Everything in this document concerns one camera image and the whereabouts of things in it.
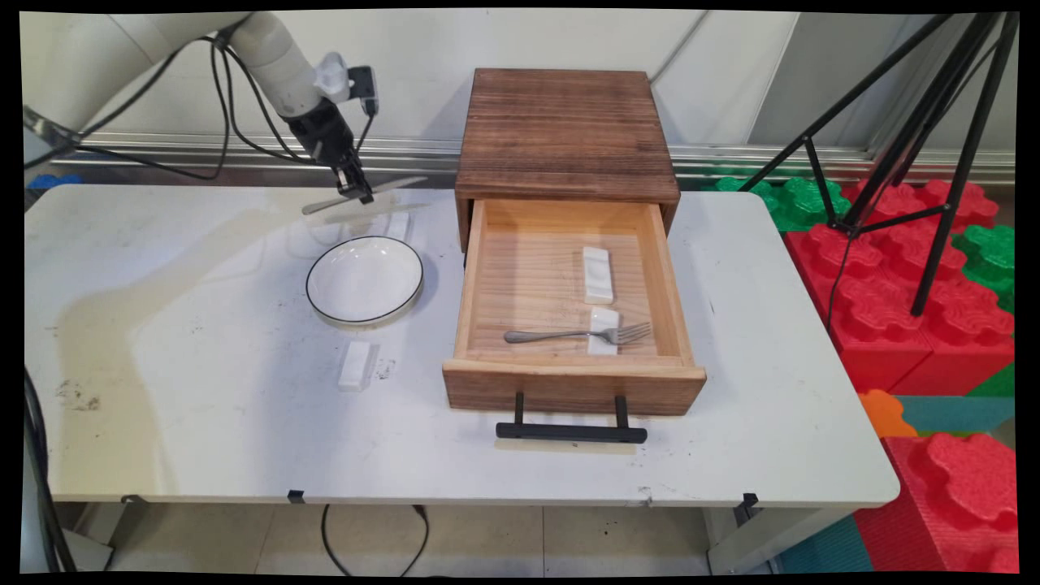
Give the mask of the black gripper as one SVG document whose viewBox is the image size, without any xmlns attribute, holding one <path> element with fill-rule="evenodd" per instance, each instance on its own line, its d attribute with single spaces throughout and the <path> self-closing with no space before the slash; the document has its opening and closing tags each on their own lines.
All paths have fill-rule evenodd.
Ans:
<svg viewBox="0 0 1040 585">
<path fill-rule="evenodd" d="M 320 99 L 312 110 L 304 115 L 285 116 L 284 122 L 316 163 L 335 168 L 339 196 L 350 197 L 362 204 L 374 202 L 374 190 L 354 148 L 348 122 L 336 104 Z"/>
</svg>

